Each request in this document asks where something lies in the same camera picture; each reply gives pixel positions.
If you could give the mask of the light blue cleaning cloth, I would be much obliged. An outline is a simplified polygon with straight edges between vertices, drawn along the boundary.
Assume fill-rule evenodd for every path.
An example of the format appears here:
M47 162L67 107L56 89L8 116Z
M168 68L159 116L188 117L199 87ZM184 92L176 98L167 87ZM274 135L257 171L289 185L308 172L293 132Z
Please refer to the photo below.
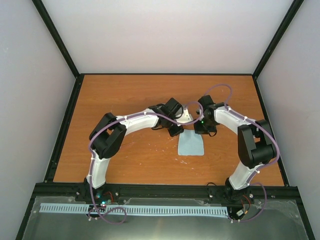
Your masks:
M203 156L205 150L202 136L194 130L184 130L179 135L177 152L179 156Z

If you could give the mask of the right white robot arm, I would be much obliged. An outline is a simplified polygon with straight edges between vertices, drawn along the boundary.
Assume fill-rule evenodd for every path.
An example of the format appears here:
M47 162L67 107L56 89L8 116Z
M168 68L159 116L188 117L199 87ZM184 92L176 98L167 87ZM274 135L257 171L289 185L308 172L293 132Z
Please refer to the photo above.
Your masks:
M237 135L239 164L226 179L223 193L228 202L235 203L248 191L254 176L279 158L279 147L266 120L243 116L224 102L215 103L209 95L202 96L198 103L200 119L193 124L196 134L214 137L217 126L223 125Z

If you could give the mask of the pink glasses case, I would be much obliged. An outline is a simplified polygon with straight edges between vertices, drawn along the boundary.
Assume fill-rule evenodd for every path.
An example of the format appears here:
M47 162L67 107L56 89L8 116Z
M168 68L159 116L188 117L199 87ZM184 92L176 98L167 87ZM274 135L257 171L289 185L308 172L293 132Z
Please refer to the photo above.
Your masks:
M194 107L191 107L190 105L183 105L182 110L183 110L182 116L189 120L197 119L201 114L201 108L198 106L194 108Z

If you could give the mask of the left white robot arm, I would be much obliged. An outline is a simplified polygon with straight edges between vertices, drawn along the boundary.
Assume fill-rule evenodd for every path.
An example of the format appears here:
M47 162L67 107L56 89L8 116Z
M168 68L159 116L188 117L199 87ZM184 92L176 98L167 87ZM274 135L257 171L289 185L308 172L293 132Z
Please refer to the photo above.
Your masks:
M115 116L106 113L89 136L91 162L86 180L86 195L92 201L103 198L106 173L111 158L117 154L125 136L143 129L168 129L174 137L184 131L182 124L191 120L187 107L171 98L166 104L150 106L143 111Z

